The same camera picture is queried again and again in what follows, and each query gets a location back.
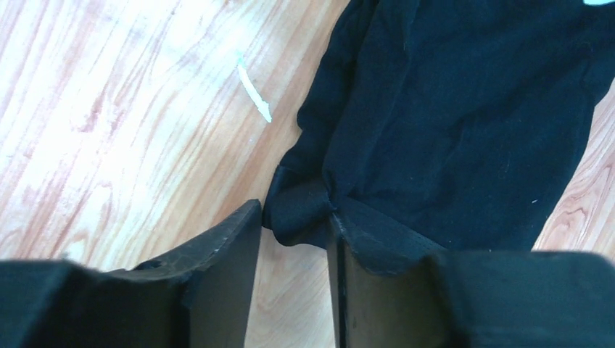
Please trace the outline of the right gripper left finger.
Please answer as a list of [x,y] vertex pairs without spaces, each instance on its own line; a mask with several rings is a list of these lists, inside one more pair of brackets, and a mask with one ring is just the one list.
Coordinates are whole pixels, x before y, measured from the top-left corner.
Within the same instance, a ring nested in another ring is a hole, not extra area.
[[242,347],[261,206],[110,272],[67,260],[1,263],[3,347]]

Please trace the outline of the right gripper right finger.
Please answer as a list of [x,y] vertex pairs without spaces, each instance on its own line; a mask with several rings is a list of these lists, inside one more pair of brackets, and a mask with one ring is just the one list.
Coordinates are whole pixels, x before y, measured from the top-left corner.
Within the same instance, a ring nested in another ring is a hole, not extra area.
[[587,252],[374,255],[327,226],[338,347],[612,347],[614,265]]

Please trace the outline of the black Junhao underwear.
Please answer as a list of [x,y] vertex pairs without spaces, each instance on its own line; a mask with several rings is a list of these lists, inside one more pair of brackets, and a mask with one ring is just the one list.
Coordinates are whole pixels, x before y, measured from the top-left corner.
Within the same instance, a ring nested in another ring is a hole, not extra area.
[[614,79],[614,4],[351,1],[297,113],[263,225],[324,245],[529,250]]

